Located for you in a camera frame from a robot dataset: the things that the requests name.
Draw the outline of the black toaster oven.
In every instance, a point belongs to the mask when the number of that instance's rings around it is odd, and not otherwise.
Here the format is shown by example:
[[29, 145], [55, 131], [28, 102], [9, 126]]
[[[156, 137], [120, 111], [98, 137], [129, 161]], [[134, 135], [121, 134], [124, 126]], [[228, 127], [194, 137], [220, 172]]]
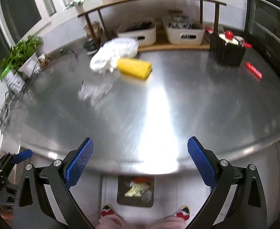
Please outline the black toaster oven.
[[280, 77], [280, 1], [247, 0], [245, 35]]

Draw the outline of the red flat bar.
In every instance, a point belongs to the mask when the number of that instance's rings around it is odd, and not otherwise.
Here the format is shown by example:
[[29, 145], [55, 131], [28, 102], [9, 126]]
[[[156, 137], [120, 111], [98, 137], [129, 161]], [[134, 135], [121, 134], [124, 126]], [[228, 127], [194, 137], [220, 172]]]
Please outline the red flat bar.
[[258, 78], [259, 80], [262, 79], [263, 75], [262, 73], [257, 70], [251, 63], [247, 62], [245, 64], [245, 67], [247, 68], [247, 70], [249, 70], [249, 72], [251, 72], [256, 78]]

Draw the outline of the green potted plant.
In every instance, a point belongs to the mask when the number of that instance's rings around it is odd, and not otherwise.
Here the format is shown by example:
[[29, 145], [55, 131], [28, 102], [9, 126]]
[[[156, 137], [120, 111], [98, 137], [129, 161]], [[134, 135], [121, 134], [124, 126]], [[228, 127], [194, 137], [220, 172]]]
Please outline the green potted plant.
[[6, 67], [18, 71], [19, 68], [35, 54], [41, 43], [40, 37], [31, 35], [29, 35], [26, 40], [21, 40], [17, 43], [17, 45], [10, 50], [10, 53], [1, 61], [0, 74], [4, 72]]

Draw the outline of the green lid white canister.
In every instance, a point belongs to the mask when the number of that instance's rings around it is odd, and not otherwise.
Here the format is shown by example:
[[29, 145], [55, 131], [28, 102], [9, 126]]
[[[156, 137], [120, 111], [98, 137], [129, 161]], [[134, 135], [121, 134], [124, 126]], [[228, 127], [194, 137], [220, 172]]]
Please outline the green lid white canister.
[[0, 73], [0, 79], [6, 83], [9, 91], [12, 91], [17, 95], [22, 91], [25, 85], [24, 79], [10, 66], [5, 67]]

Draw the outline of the grey trash bin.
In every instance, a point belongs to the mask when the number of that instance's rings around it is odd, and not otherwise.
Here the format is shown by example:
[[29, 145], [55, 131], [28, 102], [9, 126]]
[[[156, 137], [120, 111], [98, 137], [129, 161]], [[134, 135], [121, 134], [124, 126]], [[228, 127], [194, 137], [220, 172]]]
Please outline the grey trash bin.
[[154, 179], [148, 176], [118, 176], [117, 203], [151, 208], [154, 204]]

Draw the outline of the white plastic bag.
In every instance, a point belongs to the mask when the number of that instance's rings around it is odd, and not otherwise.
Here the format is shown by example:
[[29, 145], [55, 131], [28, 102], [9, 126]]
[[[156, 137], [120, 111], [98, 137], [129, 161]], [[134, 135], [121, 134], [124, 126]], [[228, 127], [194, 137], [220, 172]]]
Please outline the white plastic bag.
[[106, 42], [92, 57], [89, 67], [99, 74], [113, 72], [120, 58], [135, 58], [139, 43], [133, 38], [119, 37]]

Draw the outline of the left white storage basket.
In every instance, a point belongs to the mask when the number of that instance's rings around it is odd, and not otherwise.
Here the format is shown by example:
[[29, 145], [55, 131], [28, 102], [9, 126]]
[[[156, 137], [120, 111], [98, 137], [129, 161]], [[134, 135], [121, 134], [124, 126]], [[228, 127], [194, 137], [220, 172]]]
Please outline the left white storage basket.
[[156, 43], [156, 23], [152, 18], [128, 21], [117, 30], [118, 37], [133, 38], [140, 47], [152, 46]]

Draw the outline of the right white storage basket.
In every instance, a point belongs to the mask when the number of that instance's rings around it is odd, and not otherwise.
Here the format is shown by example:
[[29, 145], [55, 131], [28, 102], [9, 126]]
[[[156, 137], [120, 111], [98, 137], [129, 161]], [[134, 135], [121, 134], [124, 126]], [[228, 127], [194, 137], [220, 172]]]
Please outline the right white storage basket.
[[169, 17], [163, 17], [162, 22], [170, 44], [200, 45], [203, 41], [205, 29], [198, 23], [194, 23], [195, 29], [180, 29], [168, 26]]

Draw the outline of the left red white slipper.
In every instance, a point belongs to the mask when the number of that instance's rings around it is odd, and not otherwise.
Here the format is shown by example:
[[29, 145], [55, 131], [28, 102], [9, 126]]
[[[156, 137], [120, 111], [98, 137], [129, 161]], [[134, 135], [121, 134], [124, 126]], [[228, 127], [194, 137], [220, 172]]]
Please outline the left red white slipper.
[[110, 206], [110, 205], [104, 205], [102, 207], [102, 210], [101, 210], [101, 217], [106, 217], [106, 216], [109, 216], [109, 215], [114, 215], [115, 214], [115, 211], [113, 210], [113, 208]]

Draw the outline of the clear plastic wrap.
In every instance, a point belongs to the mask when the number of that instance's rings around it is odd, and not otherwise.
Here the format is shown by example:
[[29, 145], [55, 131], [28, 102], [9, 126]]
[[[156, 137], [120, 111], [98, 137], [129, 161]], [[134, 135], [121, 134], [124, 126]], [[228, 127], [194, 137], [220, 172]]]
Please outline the clear plastic wrap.
[[100, 84], [82, 82], [78, 91], [78, 99], [88, 101], [90, 106], [94, 107], [104, 96], [112, 89], [113, 83], [106, 82]]

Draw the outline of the pink fuzzy trousers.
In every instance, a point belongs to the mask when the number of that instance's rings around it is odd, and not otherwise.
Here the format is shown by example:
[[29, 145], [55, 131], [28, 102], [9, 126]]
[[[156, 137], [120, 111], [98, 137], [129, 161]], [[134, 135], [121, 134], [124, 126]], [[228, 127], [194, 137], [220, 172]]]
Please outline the pink fuzzy trousers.
[[169, 216], [157, 222], [126, 222], [118, 215], [102, 217], [96, 228], [185, 228], [186, 222], [179, 217]]

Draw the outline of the yellow foam fruit net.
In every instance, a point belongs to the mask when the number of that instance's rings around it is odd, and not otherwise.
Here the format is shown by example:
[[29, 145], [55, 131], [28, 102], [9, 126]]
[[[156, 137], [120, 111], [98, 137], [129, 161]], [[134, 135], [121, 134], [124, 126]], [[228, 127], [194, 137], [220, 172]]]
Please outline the yellow foam fruit net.
[[152, 64], [135, 58], [120, 58], [117, 60], [117, 69], [123, 74], [145, 80], [152, 71]]

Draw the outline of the right red white slipper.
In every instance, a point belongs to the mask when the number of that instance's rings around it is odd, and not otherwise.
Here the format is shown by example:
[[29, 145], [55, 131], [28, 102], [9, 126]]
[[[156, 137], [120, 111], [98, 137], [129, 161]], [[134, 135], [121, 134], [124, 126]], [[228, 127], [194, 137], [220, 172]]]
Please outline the right red white slipper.
[[188, 206], [181, 206], [176, 213], [175, 217], [182, 218], [184, 221], [188, 221], [190, 218], [190, 210]]

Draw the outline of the white storage basket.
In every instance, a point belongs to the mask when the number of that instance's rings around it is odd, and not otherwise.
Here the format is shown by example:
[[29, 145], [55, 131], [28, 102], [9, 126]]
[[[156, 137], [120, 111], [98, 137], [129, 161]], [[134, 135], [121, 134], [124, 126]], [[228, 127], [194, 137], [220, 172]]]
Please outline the white storage basket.
[[118, 37], [133, 38], [140, 47], [152, 46], [156, 43], [156, 23], [152, 18], [128, 21], [117, 30]]
[[170, 44], [200, 45], [203, 41], [205, 29], [198, 23], [194, 23], [195, 29], [180, 29], [168, 26], [169, 17], [163, 17], [162, 22]]

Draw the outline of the red white slipper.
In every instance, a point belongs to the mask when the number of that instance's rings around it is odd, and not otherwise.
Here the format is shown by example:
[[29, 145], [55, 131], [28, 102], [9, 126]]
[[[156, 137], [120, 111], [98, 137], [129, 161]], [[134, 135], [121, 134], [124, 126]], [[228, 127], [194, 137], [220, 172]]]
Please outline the red white slipper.
[[184, 221], [188, 221], [190, 218], [190, 210], [188, 206], [181, 206], [176, 213], [175, 217], [182, 218]]
[[101, 210], [101, 217], [106, 217], [106, 216], [109, 216], [109, 215], [114, 215], [115, 214], [115, 211], [113, 210], [113, 208], [110, 206], [110, 205], [104, 205], [102, 207], [102, 210]]

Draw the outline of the black box with red knob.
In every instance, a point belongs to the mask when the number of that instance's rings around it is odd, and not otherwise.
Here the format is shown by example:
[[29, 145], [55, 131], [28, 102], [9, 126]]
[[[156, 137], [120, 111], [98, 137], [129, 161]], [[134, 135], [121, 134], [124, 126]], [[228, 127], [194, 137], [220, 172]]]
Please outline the black box with red knob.
[[219, 65], [238, 67], [246, 48], [234, 37], [232, 31], [225, 31], [211, 34], [209, 51]]

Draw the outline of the white plant pot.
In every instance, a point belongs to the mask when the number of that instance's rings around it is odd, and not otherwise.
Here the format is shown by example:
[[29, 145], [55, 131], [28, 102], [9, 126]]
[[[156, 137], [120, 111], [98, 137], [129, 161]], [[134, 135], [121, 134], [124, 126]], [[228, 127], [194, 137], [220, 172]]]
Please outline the white plant pot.
[[18, 72], [23, 73], [26, 77], [31, 77], [38, 71], [40, 71], [40, 61], [36, 52], [18, 69]]

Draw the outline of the wooden two-tier shelf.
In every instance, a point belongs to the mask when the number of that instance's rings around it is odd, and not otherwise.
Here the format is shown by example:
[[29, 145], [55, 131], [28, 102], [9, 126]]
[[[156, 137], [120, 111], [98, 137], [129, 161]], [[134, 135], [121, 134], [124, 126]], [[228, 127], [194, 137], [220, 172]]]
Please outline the wooden two-tier shelf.
[[[200, 23], [203, 23], [203, 11], [204, 11], [204, 3], [212, 3], [215, 5], [215, 15], [213, 19], [213, 31], [217, 31], [219, 28], [219, 17], [220, 17], [220, 7], [226, 6], [227, 3], [216, 1], [216, 0], [195, 0], [199, 2], [199, 11], [198, 18]], [[106, 33], [107, 40], [110, 40], [109, 32], [107, 27], [105, 26], [103, 16], [101, 10], [112, 8], [115, 6], [119, 6], [120, 8], [125, 8], [125, 15], [127, 12], [130, 13], [133, 19], [137, 19], [143, 17], [145, 15], [156, 19], [158, 22], [161, 22], [161, 17], [166, 14], [164, 8], [161, 7], [162, 3], [158, 3], [157, 0], [117, 0], [114, 2], [106, 3], [98, 7], [94, 7], [90, 10], [79, 12], [78, 17], [84, 17], [86, 19], [87, 24], [89, 25], [89, 29], [92, 30], [93, 27], [91, 25], [91, 21], [89, 15], [93, 12], [97, 12], [99, 19], [102, 23], [104, 31]], [[204, 42], [200, 45], [195, 44], [170, 44], [170, 42], [166, 39], [165, 30], [157, 31], [157, 42], [152, 46], [144, 46], [140, 47], [141, 52], [150, 52], [150, 51], [162, 51], [162, 50], [207, 50], [210, 47], [210, 41], [204, 40]]]

